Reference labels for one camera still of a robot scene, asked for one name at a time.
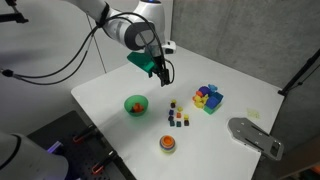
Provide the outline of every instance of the gray wall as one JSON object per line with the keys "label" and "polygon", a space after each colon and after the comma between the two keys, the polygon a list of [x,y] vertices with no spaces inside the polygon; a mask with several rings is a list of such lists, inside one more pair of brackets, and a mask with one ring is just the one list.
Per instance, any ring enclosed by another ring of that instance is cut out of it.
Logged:
{"label": "gray wall", "polygon": [[[174,0],[172,28],[179,46],[284,87],[320,48],[320,1]],[[272,134],[287,151],[320,133],[319,79],[283,103]]]}

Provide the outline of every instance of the small round container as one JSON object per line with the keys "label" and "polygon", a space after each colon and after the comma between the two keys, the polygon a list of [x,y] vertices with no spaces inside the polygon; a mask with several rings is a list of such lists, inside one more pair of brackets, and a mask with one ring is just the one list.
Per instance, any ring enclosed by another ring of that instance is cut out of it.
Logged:
{"label": "small round container", "polygon": [[162,136],[160,139],[160,148],[165,153],[173,153],[176,149],[176,142],[169,135]]}
{"label": "small round container", "polygon": [[[136,105],[139,104],[140,106],[143,107],[143,111],[141,112],[133,112],[132,108]],[[142,116],[148,109],[148,99],[144,96],[141,95],[133,95],[130,96],[125,102],[124,102],[124,108],[125,110],[131,115],[131,116]]]}

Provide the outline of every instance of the green gripper part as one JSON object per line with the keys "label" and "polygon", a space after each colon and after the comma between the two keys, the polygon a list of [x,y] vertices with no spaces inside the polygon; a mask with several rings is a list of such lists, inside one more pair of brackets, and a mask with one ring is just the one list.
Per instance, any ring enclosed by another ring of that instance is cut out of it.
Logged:
{"label": "green gripper part", "polygon": [[149,54],[132,52],[127,56],[127,59],[148,74],[152,73],[154,62]]}

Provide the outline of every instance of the black cable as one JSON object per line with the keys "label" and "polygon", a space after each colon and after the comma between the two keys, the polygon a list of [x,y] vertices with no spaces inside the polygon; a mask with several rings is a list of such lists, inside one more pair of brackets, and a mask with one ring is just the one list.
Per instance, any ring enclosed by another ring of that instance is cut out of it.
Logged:
{"label": "black cable", "polygon": [[84,45],[87,43],[89,37],[96,32],[98,30],[98,27],[95,27],[94,29],[92,29],[90,31],[90,33],[87,35],[87,37],[85,38],[85,40],[83,41],[82,45],[80,46],[80,49],[77,51],[77,53],[74,55],[74,57],[64,66],[62,67],[61,69],[53,72],[53,73],[50,73],[50,74],[47,74],[47,75],[42,75],[42,76],[28,76],[28,75],[22,75],[22,74],[15,74],[16,76],[19,76],[21,78],[29,78],[29,79],[41,79],[41,78],[46,78],[46,77],[50,77],[50,76],[53,76],[55,74],[58,74],[59,72],[63,71],[64,69],[66,69],[80,54],[80,52],[82,51]]}
{"label": "black cable", "polygon": [[[158,46],[159,46],[159,49],[160,49],[161,58],[162,58],[162,60],[163,60],[163,63],[162,63],[162,64],[163,64],[163,68],[166,69],[166,63],[165,63],[165,62],[169,62],[169,63],[171,64],[171,66],[172,66],[172,71],[173,71],[173,78],[172,78],[172,80],[171,80],[170,83],[172,83],[172,82],[174,81],[174,77],[175,77],[174,66],[173,66],[173,64],[172,64],[170,61],[168,61],[168,60],[166,60],[166,59],[164,58],[164,53],[163,53],[163,49],[162,49],[162,47],[161,47],[161,42],[160,42],[159,36],[158,36],[158,34],[155,32],[155,30],[151,27],[149,21],[148,21],[146,18],[144,18],[143,16],[141,16],[141,15],[139,15],[139,14],[136,14],[136,13],[123,12],[123,13],[117,14],[117,15],[115,15],[115,16],[112,16],[112,17],[110,17],[110,18],[107,18],[105,22],[108,22],[109,20],[112,20],[112,19],[123,19],[123,20],[126,20],[126,21],[128,21],[129,23],[131,23],[131,24],[133,25],[133,27],[134,27],[134,23],[133,23],[132,21],[130,21],[130,20],[127,19],[127,18],[120,17],[121,15],[126,15],[126,14],[135,15],[135,16],[141,18],[141,19],[148,25],[149,29],[153,32],[154,37],[153,37],[153,39],[150,41],[150,43],[154,40],[154,38],[156,38],[157,43],[158,43]],[[53,73],[50,73],[50,74],[47,74],[47,75],[42,75],[42,76],[28,76],[28,75],[14,74],[13,77],[15,77],[16,79],[22,80],[22,81],[24,81],[24,82],[31,83],[31,84],[35,84],[35,85],[53,85],[53,84],[58,84],[58,83],[60,83],[60,82],[63,82],[63,81],[65,81],[65,80],[69,79],[71,76],[73,76],[73,75],[80,69],[81,65],[83,64],[83,62],[84,62],[84,60],[85,60],[85,58],[86,58],[86,56],[87,56],[88,50],[85,52],[85,54],[84,54],[84,56],[83,56],[80,64],[79,64],[78,67],[75,69],[75,71],[73,71],[69,76],[67,76],[66,78],[64,78],[64,79],[62,79],[62,80],[59,80],[59,81],[56,81],[56,82],[51,82],[51,83],[38,83],[38,82],[33,82],[33,81],[26,80],[25,78],[40,79],[40,78],[45,78],[45,77],[53,76],[53,75],[55,75],[55,74],[63,71],[65,68],[67,68],[67,67],[78,57],[78,55],[79,55],[80,52],[82,51],[84,45],[85,45],[86,42],[88,41],[89,37],[90,37],[90,36],[93,36],[93,35],[95,34],[95,32],[97,31],[98,28],[99,28],[99,27],[96,26],[94,29],[92,29],[92,30],[90,31],[90,33],[87,35],[86,39],[85,39],[84,42],[82,43],[80,49],[77,51],[77,53],[75,54],[75,56],[74,56],[64,67],[62,67],[61,69],[59,69],[59,70],[57,70],[57,71],[55,71],[55,72],[53,72]],[[141,32],[138,32],[138,34],[139,34],[140,38],[142,39],[145,47],[148,49],[148,51],[149,51],[149,53],[150,53],[150,55],[151,55],[151,57],[152,57],[152,60],[154,61],[155,65],[158,66],[158,64],[156,63],[154,57],[152,56],[152,52],[151,52],[151,50],[150,50],[150,47],[148,46],[150,43],[147,43],[147,42],[145,41],[145,39],[144,39],[143,35],[141,34]]]}
{"label": "black cable", "polygon": [[67,76],[67,77],[65,77],[65,78],[63,78],[63,79],[61,79],[61,80],[59,80],[59,81],[51,82],[51,83],[38,83],[38,82],[33,82],[33,81],[26,80],[26,79],[24,79],[24,78],[22,78],[22,77],[17,78],[17,79],[19,79],[19,80],[21,80],[21,81],[24,81],[24,82],[27,82],[27,83],[30,83],[30,84],[43,85],[43,86],[48,86],[48,85],[54,85],[54,84],[61,83],[61,82],[65,81],[65,80],[69,79],[71,76],[73,76],[73,75],[80,69],[82,63],[84,62],[85,58],[87,57],[87,54],[88,54],[88,51],[86,51],[86,52],[84,53],[84,56],[83,56],[80,64],[78,65],[78,67],[77,67],[69,76]]}
{"label": "black cable", "polygon": [[309,77],[310,77],[319,67],[320,67],[320,64],[319,64],[314,70],[312,70],[312,71],[310,72],[310,74],[308,74],[307,77],[305,77],[302,81],[298,82],[297,85],[295,85],[295,86],[293,86],[292,88],[290,88],[290,89],[288,90],[288,92],[290,92],[291,90],[293,90],[293,89],[295,89],[295,88],[297,88],[297,87],[299,87],[299,86],[302,86],[303,83],[304,83],[307,79],[309,79]]}
{"label": "black cable", "polygon": [[168,63],[171,65],[171,67],[172,67],[172,80],[170,81],[170,84],[172,84],[173,81],[174,81],[174,77],[175,77],[174,66],[173,66],[173,64],[172,64],[171,61],[169,61],[169,60],[165,60],[165,61],[168,62]]}
{"label": "black cable", "polygon": [[310,73],[307,77],[305,77],[305,78],[301,81],[301,83],[304,83],[319,67],[320,67],[320,64],[319,64],[313,71],[311,71],[311,73]]}
{"label": "black cable", "polygon": [[42,85],[42,86],[58,84],[58,83],[61,83],[61,82],[65,81],[65,80],[69,79],[71,76],[73,76],[73,75],[80,69],[80,67],[82,66],[84,60],[86,59],[87,54],[88,54],[88,51],[89,51],[89,48],[90,48],[90,45],[91,45],[91,41],[92,41],[92,39],[93,39],[93,35],[94,35],[94,34],[91,35],[90,43],[89,43],[89,45],[88,45],[88,48],[87,48],[86,52],[85,52],[84,55],[83,55],[83,58],[82,58],[80,64],[78,65],[78,67],[77,67],[69,76],[67,76],[67,77],[65,77],[65,78],[63,78],[63,79],[61,79],[61,80],[59,80],[59,81],[55,81],[55,82],[51,82],[51,83],[39,83],[39,82],[34,82],[34,81],[30,81],[30,80],[24,79],[23,77],[20,77],[20,76],[18,76],[18,75],[14,75],[13,77],[16,78],[16,79],[18,79],[18,80],[21,80],[21,81],[30,83],[30,84]]}

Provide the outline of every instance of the green bowl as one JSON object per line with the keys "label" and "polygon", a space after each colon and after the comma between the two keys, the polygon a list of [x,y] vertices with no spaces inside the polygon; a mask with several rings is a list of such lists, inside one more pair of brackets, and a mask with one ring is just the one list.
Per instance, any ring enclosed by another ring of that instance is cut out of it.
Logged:
{"label": "green bowl", "polygon": [[[138,112],[138,113],[134,113],[131,112],[132,107],[136,104],[136,103],[140,103],[143,106],[143,111],[142,112]],[[142,116],[148,109],[148,99],[144,96],[141,95],[133,95],[130,96],[125,102],[124,102],[124,108],[125,110],[131,115],[131,116]]]}

